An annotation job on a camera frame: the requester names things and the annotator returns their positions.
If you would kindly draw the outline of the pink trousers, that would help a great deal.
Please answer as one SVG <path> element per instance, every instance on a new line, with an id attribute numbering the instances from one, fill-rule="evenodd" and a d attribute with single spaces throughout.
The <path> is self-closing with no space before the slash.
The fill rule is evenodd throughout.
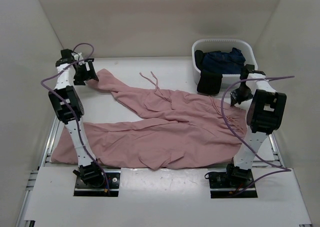
<path id="1" fill-rule="evenodd" d="M 131 87 L 102 69 L 88 86 L 140 117 L 84 123 L 97 159 L 116 168 L 201 168 L 230 161 L 247 133 L 245 110 L 181 90 Z"/>

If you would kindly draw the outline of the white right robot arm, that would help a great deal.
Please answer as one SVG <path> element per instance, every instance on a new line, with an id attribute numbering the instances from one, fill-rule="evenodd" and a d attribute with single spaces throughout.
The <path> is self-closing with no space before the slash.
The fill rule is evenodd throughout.
<path id="1" fill-rule="evenodd" d="M 263 71 L 247 64 L 241 68 L 241 83 L 230 93 L 230 105 L 250 103 L 246 110 L 247 132 L 242 145 L 227 165 L 224 180 L 230 187 L 246 187 L 252 177 L 253 160 L 263 141 L 281 126 L 287 95 L 265 80 Z"/>

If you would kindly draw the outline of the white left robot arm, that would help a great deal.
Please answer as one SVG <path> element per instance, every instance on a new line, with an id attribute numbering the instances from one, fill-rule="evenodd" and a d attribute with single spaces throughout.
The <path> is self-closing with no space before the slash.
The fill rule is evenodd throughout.
<path id="1" fill-rule="evenodd" d="M 106 185 L 106 178 L 87 139 L 82 119 L 85 111 L 75 89 L 75 86 L 84 86 L 89 80 L 99 81 L 94 59 L 84 59 L 80 52 L 72 49 L 63 49 L 60 54 L 61 58 L 55 63 L 58 73 L 56 85 L 48 91 L 48 97 L 76 152 L 78 169 L 73 173 L 84 184 L 100 188 Z"/>

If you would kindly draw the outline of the dark blue trousers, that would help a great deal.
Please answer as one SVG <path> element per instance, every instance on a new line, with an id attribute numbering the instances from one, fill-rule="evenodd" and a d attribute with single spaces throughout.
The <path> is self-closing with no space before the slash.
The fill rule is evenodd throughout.
<path id="1" fill-rule="evenodd" d="M 203 71 L 222 75 L 239 75 L 246 58 L 241 50 L 233 47 L 230 52 L 211 51 L 204 54 L 201 61 Z"/>

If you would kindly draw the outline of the black trousers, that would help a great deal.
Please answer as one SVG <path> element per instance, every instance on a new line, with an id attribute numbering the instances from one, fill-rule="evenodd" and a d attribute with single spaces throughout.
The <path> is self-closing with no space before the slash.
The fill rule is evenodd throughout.
<path id="1" fill-rule="evenodd" d="M 223 75 L 219 69 L 219 61 L 216 52 L 194 52 L 195 64 L 200 71 L 200 79 L 197 84 L 197 92 L 204 95 L 215 96 L 220 92 Z"/>

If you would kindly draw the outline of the white plastic basket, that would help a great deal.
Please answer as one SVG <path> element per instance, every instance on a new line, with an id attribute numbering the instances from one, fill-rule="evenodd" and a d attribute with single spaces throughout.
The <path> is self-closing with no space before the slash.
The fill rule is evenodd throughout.
<path id="1" fill-rule="evenodd" d="M 200 39 L 192 45 L 191 53 L 196 84 L 203 73 L 218 74 L 222 75 L 221 87 L 226 88 L 239 79 L 242 67 L 258 69 L 252 47 L 240 39 Z"/>

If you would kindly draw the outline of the aluminium table edge rail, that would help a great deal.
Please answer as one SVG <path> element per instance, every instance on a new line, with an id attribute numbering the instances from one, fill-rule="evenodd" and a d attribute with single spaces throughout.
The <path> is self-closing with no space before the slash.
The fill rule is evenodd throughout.
<path id="1" fill-rule="evenodd" d="M 276 159 L 274 161 L 270 162 L 271 164 L 280 166 L 280 160 Z M 51 162 L 46 162 L 44 167 L 68 167 L 68 168 L 72 168 L 72 169 L 76 169 L 78 170 L 78 166 L 77 165 L 71 165 L 71 164 L 62 164 L 62 163 L 51 163 Z M 220 163 L 220 164 L 213 164 L 210 166 L 205 166 L 205 167 L 196 167 L 195 169 L 221 169 L 221 168 L 226 168 L 227 167 L 227 163 Z M 267 168 L 267 167 L 271 167 L 270 165 L 268 165 L 267 163 L 264 163 L 262 161 L 254 161 L 253 168 Z M 41 166 L 36 167 L 35 169 L 32 169 L 31 172 L 37 172 L 39 171 L 39 169 L 41 168 Z M 103 166 L 104 169 L 108 169 L 108 170 L 120 170 L 120 167 L 107 167 L 107 166 Z M 138 169 L 147 169 L 147 170 L 152 170 L 148 167 L 140 167 L 140 168 L 129 168 L 129 169 L 133 169 L 133 170 L 138 170 Z M 173 169 L 173 168 L 169 168 L 169 170 L 184 170 L 184 169 L 190 169 L 190 168 L 180 168 L 180 169 Z"/>

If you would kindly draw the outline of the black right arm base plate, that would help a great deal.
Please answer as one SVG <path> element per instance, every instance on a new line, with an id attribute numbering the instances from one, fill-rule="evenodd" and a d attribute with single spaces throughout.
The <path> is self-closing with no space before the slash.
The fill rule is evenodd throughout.
<path id="1" fill-rule="evenodd" d="M 254 180 L 251 171 L 246 176 L 241 177 L 227 172 L 211 171 L 204 178 L 209 181 L 210 197 L 212 199 L 251 199 L 258 197 L 254 184 L 247 188 Z"/>

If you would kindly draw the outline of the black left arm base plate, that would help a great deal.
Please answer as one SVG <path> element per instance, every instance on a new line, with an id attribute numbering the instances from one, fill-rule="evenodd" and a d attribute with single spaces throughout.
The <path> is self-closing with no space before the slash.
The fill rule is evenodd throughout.
<path id="1" fill-rule="evenodd" d="M 105 170 L 109 190 L 106 184 L 100 186 L 84 183 L 79 176 L 76 177 L 73 196 L 74 197 L 118 197 L 120 189 L 121 171 Z"/>

